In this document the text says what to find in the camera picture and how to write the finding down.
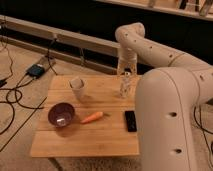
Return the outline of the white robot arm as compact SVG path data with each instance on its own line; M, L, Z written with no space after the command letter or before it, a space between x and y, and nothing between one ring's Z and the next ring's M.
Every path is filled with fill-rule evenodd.
M145 37L137 22L116 29L117 72L152 67L137 83L135 115L142 171L197 171L192 109L213 99L213 66Z

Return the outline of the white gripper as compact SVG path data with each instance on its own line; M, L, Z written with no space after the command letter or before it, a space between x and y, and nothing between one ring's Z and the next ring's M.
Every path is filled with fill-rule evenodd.
M123 75L126 68L131 71L131 75L137 75L137 54L132 50L120 49L118 51L117 75Z

